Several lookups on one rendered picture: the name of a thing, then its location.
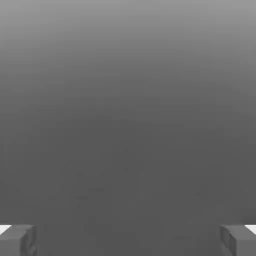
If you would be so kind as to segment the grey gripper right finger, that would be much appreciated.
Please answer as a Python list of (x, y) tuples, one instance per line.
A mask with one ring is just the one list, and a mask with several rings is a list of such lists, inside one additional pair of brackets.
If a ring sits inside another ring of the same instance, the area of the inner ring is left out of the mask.
[(221, 225), (222, 256), (256, 256), (256, 224)]

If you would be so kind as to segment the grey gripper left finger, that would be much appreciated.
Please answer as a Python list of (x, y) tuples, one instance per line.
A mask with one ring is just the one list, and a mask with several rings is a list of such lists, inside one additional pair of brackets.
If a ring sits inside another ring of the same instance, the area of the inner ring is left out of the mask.
[(38, 256), (37, 226), (14, 224), (0, 233), (0, 256)]

